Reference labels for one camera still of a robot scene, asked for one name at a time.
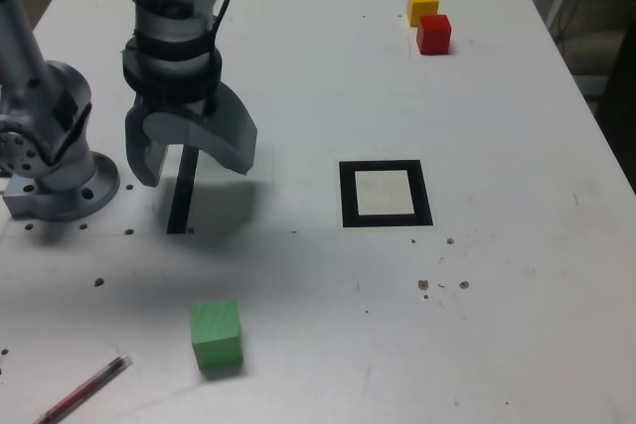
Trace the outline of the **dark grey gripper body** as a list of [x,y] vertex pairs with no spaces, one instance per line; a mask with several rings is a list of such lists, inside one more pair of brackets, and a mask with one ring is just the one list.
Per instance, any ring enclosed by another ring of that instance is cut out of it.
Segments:
[[137,99],[134,109],[141,116],[147,116],[166,108],[184,108],[188,104],[204,103],[211,100],[219,82],[150,82],[133,81],[129,86],[135,91]]

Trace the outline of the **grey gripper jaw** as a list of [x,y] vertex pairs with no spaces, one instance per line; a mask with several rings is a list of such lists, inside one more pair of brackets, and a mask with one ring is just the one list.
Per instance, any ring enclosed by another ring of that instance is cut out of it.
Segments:
[[194,147],[224,168],[245,175],[253,166],[257,128],[242,101],[223,82],[206,103],[212,111],[185,108],[150,113],[142,129],[161,145]]
[[157,187],[168,146],[151,139],[143,122],[151,111],[145,104],[134,104],[125,118],[125,146],[128,165],[146,187]]

